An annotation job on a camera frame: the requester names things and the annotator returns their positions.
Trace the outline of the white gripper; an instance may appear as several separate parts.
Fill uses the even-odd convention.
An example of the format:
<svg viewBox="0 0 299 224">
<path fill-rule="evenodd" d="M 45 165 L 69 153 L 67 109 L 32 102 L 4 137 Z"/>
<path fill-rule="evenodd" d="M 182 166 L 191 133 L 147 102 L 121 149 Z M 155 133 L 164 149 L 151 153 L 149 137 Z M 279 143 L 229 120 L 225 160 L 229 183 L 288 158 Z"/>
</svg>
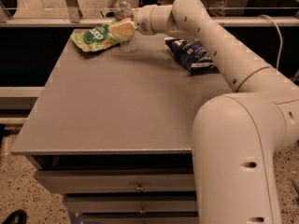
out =
<svg viewBox="0 0 299 224">
<path fill-rule="evenodd" d="M 144 6 L 134 9 L 134 21 L 125 19 L 109 26 L 109 32 L 121 41 L 134 37 L 136 30 L 142 35 L 154 35 L 151 26 L 151 12 L 154 6 Z"/>
</svg>

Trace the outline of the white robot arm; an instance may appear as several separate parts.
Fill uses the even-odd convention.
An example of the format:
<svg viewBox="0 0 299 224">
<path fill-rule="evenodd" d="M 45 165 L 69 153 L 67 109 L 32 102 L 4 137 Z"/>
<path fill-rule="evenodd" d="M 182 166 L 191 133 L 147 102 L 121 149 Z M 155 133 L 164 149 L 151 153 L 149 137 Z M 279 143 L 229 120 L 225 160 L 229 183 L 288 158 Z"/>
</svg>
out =
<svg viewBox="0 0 299 224">
<path fill-rule="evenodd" d="M 200 0 L 138 8 L 109 31 L 199 39 L 231 89 L 202 105 L 192 126 L 200 224 L 282 224 L 273 156 L 299 140 L 299 88 L 214 22 Z"/>
</svg>

